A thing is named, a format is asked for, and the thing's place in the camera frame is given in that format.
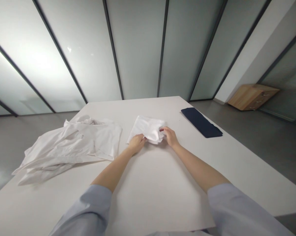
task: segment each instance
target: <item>dark blue towel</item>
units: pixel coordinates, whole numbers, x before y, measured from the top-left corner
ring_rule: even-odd
[[[185,108],[181,112],[206,138],[221,137],[223,135],[217,127],[211,124],[195,108]]]

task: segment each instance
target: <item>wooden cabinet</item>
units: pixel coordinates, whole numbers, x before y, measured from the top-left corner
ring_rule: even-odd
[[[278,91],[277,88],[260,84],[242,85],[228,104],[239,110],[256,110]]]

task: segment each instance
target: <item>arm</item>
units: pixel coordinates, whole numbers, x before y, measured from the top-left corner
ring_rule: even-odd
[[[62,216],[50,236],[104,235],[112,192],[128,161],[142,149],[145,141],[143,134],[134,136],[128,147],[93,180],[84,194]]]
[[[173,148],[186,169],[205,192],[216,185],[230,183],[230,181],[215,168],[209,166],[206,162],[182,147],[176,138],[175,132],[169,127],[161,128],[160,131],[165,132],[168,144]]]
[[[169,127],[160,130],[165,132],[168,144],[207,193],[220,235],[293,235],[260,205],[233,186],[220,172],[183,148],[173,130]]]
[[[139,152],[145,145],[146,138],[143,134],[138,134],[132,138],[128,147],[111,162],[99,175],[93,180],[91,185],[101,185],[113,192],[129,162],[131,157]]]

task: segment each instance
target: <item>gray floor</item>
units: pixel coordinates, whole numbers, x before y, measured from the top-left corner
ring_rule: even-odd
[[[24,159],[24,151],[31,147],[39,136],[60,128],[74,113],[0,118],[0,189],[13,177]]]
[[[296,184],[296,126],[258,111],[240,112],[214,101],[191,103],[205,116]],[[76,113],[0,118],[0,189],[38,136]],[[277,218],[296,235],[296,214]]]

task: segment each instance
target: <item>crumpled white shirt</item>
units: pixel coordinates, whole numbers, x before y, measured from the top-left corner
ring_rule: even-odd
[[[114,160],[122,128],[109,119],[94,120],[88,115],[74,122],[65,121],[64,127],[40,136],[27,149],[21,166],[12,174],[26,169],[18,185],[43,182],[76,163]]]
[[[164,134],[160,132],[160,128],[164,125],[165,121],[163,120],[139,115],[131,129],[127,144],[129,144],[130,140],[137,134],[143,134],[147,138],[147,141],[152,144],[162,142]]]

